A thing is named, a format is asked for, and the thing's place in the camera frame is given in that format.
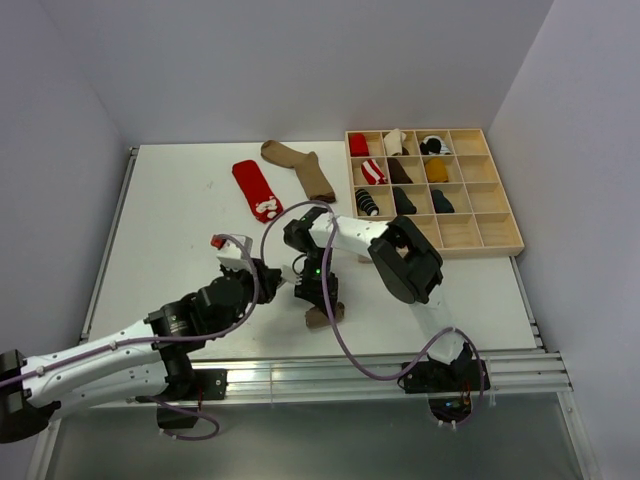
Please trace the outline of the brown sock with striped cuff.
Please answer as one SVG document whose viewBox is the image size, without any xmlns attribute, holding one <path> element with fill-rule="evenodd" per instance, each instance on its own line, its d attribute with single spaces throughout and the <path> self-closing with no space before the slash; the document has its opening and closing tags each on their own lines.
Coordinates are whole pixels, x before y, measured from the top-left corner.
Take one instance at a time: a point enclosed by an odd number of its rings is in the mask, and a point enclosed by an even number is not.
<svg viewBox="0 0 640 480">
<path fill-rule="evenodd" d="M 334 319 L 340 323 L 344 319 L 345 305 L 342 302 L 336 304 Z M 328 316 L 318 307 L 314 306 L 305 312 L 305 324 L 309 330 L 317 330 L 330 325 Z"/>
</svg>

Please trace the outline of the navy blue patterned sock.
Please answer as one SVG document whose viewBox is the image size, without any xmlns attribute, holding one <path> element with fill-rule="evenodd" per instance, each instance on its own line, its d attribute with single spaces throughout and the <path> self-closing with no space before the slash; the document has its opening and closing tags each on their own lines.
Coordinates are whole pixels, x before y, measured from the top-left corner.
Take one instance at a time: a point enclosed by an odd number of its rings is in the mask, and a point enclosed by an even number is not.
<svg viewBox="0 0 640 480">
<path fill-rule="evenodd" d="M 439 189 L 433 189 L 431 191 L 431 198 L 434 206 L 434 210 L 437 214 L 453 214 L 455 207 L 445 197 L 444 193 Z"/>
</svg>

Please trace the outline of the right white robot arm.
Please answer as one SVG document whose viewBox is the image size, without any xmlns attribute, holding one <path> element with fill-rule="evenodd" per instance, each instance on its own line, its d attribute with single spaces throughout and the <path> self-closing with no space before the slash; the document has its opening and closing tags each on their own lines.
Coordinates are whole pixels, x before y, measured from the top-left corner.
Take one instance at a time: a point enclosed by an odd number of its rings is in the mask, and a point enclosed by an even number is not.
<svg viewBox="0 0 640 480">
<path fill-rule="evenodd" d="M 335 249 L 371 260 L 396 300 L 410 306 L 430 306 L 442 284 L 443 259 L 412 220 L 398 216 L 388 223 L 371 222 L 338 216 L 317 206 L 290 221 L 283 240 L 305 258 L 294 295 L 324 314 L 342 352 L 360 373 L 377 381 L 396 380 L 409 393 L 413 382 L 419 393 L 485 392 L 489 381 L 478 349 L 466 333 L 452 325 L 436 325 L 436 332 L 412 361 L 391 375 L 367 369 L 340 334 L 336 320 L 338 279 L 331 271 Z"/>
</svg>

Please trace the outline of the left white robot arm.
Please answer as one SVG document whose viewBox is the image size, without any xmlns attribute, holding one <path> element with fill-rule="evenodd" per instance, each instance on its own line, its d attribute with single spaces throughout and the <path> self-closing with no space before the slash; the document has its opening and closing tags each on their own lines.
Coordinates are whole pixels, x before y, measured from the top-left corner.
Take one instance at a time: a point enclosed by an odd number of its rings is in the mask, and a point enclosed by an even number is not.
<svg viewBox="0 0 640 480">
<path fill-rule="evenodd" d="M 195 373 L 189 353 L 237 329 L 283 282 L 281 270 L 259 259 L 221 272 L 112 335 L 40 356 L 3 352 L 2 443 L 33 437 L 83 407 L 125 397 L 169 403 L 190 395 Z"/>
</svg>

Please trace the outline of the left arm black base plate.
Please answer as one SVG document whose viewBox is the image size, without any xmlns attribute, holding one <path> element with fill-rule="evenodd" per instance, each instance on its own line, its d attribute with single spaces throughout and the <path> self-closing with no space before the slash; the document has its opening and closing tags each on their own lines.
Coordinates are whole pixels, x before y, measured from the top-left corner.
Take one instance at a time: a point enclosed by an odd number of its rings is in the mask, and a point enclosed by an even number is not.
<svg viewBox="0 0 640 480">
<path fill-rule="evenodd" d="M 171 381 L 159 394 L 136 396 L 135 400 L 138 403 L 152 403 L 151 397 L 155 397 L 165 403 L 192 401 L 196 402 L 197 406 L 187 408 L 187 411 L 201 411 L 205 401 L 218 401 L 225 398 L 227 376 L 226 369 L 197 369 L 186 380 Z M 160 428 L 174 431 L 191 429 L 196 425 L 197 419 L 194 415 L 175 412 L 157 403 L 155 405 L 156 420 Z"/>
</svg>

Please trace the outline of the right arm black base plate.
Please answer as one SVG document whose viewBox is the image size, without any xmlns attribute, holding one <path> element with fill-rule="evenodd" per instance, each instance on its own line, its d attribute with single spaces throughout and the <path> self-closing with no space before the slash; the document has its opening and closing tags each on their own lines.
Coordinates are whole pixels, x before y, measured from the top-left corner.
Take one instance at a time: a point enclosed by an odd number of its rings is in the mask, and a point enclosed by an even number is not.
<svg viewBox="0 0 640 480">
<path fill-rule="evenodd" d="M 468 342 L 451 364 L 427 358 L 396 380 L 408 395 L 426 394 L 431 415 L 439 427 L 457 430 L 474 412 L 474 396 L 482 399 L 491 388 L 487 364 Z"/>
</svg>

